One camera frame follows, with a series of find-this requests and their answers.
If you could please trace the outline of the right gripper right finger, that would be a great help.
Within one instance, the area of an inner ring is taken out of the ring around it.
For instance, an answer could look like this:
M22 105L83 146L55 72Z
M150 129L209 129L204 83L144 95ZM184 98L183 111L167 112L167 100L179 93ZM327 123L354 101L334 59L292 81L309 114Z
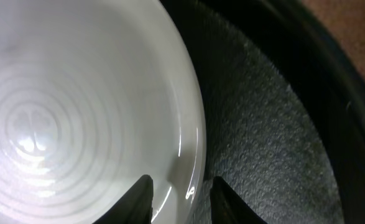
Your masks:
M266 224L220 176L210 190L212 224Z

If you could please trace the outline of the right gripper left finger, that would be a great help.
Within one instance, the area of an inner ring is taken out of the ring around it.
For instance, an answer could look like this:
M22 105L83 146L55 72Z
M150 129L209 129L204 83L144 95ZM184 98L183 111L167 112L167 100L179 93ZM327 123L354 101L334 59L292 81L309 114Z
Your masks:
M94 224L151 224L153 197L153 180L145 174Z

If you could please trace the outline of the grey plate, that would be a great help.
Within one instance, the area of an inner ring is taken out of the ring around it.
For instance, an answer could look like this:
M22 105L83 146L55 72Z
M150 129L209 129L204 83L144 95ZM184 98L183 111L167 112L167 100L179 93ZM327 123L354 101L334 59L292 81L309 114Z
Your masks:
M186 223L206 134L159 1L0 0L0 223L93 223L143 175L151 223Z

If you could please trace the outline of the round black serving tray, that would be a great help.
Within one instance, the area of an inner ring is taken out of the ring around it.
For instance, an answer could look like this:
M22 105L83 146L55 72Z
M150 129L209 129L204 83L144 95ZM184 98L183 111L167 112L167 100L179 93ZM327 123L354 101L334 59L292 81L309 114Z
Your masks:
M300 1L164 1L205 108L211 222L223 178L266 223L365 223L365 82Z

